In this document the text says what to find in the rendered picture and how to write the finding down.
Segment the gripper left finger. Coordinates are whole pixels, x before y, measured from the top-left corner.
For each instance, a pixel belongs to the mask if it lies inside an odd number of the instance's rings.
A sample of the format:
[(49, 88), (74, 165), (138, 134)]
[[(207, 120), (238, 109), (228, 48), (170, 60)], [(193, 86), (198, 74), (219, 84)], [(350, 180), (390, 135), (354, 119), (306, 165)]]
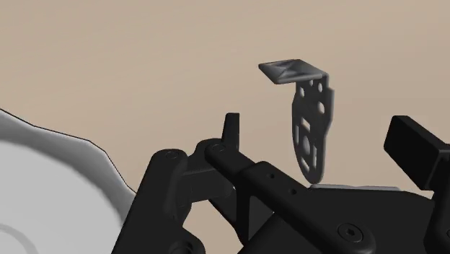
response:
[(267, 162), (239, 152), (239, 115), (228, 113), (220, 139), (193, 154), (155, 153), (112, 254), (207, 254), (183, 226), (197, 201), (210, 201), (242, 244), (235, 254), (375, 254), (372, 233), (301, 204), (309, 189)]

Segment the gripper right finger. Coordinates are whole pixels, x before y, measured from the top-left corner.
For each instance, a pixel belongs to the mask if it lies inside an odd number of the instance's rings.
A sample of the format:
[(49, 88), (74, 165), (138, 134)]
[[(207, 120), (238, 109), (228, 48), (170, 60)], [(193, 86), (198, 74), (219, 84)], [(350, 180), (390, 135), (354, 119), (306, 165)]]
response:
[(428, 254), (450, 254), (450, 144), (407, 115), (391, 118), (384, 151), (435, 204), (424, 245)]

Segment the white scalloped plate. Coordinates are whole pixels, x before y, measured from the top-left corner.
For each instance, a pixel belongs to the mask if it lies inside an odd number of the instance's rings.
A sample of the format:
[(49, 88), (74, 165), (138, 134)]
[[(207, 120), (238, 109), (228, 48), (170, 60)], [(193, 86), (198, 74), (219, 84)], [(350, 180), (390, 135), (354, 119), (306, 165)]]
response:
[(112, 254), (134, 196), (92, 142), (0, 109), (0, 254)]

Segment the dark grey perforated angled bracket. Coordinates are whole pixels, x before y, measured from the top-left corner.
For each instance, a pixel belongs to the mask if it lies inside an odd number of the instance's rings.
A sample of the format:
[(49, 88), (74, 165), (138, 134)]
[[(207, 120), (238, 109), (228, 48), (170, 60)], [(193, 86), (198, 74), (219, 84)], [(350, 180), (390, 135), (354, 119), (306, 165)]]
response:
[(291, 104), (296, 160), (309, 183), (320, 183), (334, 106), (334, 90), (329, 87), (328, 73), (300, 59), (260, 63), (258, 68), (274, 84), (296, 85)]

